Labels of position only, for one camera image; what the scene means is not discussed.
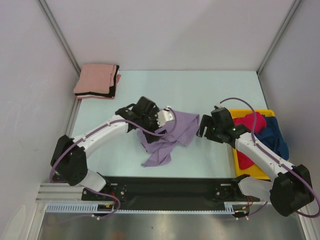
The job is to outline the purple t shirt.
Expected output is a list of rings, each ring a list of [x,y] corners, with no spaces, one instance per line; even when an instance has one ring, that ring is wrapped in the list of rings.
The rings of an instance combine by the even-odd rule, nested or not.
[[[141,164],[144,168],[159,167],[171,162],[171,152],[178,146],[188,147],[196,135],[200,116],[194,113],[176,111],[177,124],[174,131],[158,141],[148,143],[145,133],[142,130],[137,131],[137,136],[145,151],[150,154],[149,158]]]

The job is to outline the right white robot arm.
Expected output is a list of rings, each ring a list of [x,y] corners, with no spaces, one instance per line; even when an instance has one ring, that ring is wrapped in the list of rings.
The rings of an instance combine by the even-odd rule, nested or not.
[[[243,174],[230,188],[231,196],[242,201],[247,196],[269,202],[282,216],[287,217],[301,208],[319,201],[312,187],[309,170],[302,164],[295,166],[284,160],[261,141],[255,139],[251,129],[235,125],[225,107],[215,108],[201,118],[198,137],[228,144],[249,157],[269,178],[268,181]]]

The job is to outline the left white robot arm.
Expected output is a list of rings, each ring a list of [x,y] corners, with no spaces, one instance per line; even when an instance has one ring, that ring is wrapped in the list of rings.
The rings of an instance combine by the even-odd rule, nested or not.
[[[103,176],[88,168],[88,158],[115,137],[137,128],[147,131],[147,140],[157,141],[156,131],[164,125],[164,112],[142,96],[137,103],[118,109],[110,119],[87,133],[76,137],[61,136],[50,162],[51,174],[58,173],[70,186],[79,185],[93,190],[100,200],[107,199],[111,188]]]

